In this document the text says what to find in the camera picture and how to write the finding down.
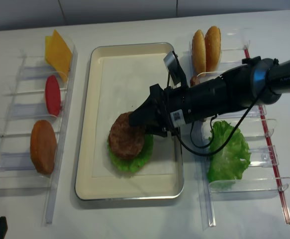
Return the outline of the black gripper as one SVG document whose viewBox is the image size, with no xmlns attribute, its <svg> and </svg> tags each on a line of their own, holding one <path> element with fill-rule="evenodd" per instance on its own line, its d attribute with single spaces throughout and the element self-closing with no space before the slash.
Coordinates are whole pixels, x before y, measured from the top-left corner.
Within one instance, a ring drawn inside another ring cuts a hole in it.
<svg viewBox="0 0 290 239">
<path fill-rule="evenodd" d="M 175 128 L 228 112 L 228 81 L 222 77 L 193 87 L 150 87 L 150 96 L 129 115 L 130 126 L 145 126 L 145 134 L 167 137 Z"/>
</svg>

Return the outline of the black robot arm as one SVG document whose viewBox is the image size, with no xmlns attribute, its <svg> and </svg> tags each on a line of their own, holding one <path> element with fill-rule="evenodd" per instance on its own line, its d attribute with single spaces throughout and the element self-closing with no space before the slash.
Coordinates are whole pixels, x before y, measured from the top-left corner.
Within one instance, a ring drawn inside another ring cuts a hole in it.
<svg viewBox="0 0 290 239">
<path fill-rule="evenodd" d="M 200 119 L 242 111 L 252 104 L 274 104 L 283 93 L 290 93 L 290 60 L 279 64 L 277 59 L 245 58 L 242 65 L 193 87 L 188 86 L 175 52 L 164 63 L 180 87 L 152 85 L 146 101 L 129 115 L 130 126 L 143 126 L 161 137 Z"/>
</svg>

